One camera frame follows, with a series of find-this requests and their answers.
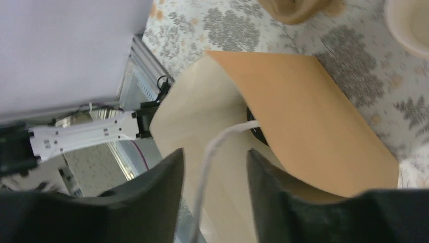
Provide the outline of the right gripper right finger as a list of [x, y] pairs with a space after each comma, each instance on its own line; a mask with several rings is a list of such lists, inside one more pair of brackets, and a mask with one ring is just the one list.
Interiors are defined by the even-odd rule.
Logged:
[[428, 242], [428, 190], [370, 190], [349, 199], [247, 154], [258, 242]]

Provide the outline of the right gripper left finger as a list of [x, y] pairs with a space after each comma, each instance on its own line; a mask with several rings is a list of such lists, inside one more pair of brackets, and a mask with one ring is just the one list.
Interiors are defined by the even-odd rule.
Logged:
[[173, 242], [185, 159], [177, 149], [96, 197], [1, 193], [1, 242]]

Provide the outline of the brown paper takeout bag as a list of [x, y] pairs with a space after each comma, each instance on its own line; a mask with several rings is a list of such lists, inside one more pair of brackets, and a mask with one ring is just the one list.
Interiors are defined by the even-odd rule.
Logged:
[[209, 142], [247, 121], [250, 110], [266, 143], [251, 131], [217, 150], [201, 214], [207, 242], [256, 242], [246, 171], [255, 149], [320, 201], [398, 187], [399, 164], [316, 57], [206, 51], [175, 80], [150, 132], [162, 156], [185, 154], [183, 198], [194, 209]]

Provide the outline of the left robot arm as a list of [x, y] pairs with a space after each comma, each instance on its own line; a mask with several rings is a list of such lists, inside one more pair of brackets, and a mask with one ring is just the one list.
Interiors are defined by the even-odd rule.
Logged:
[[14, 124], [1, 127], [1, 177], [29, 171], [64, 153], [109, 142], [151, 137], [157, 108], [127, 111], [113, 118], [68, 127]]

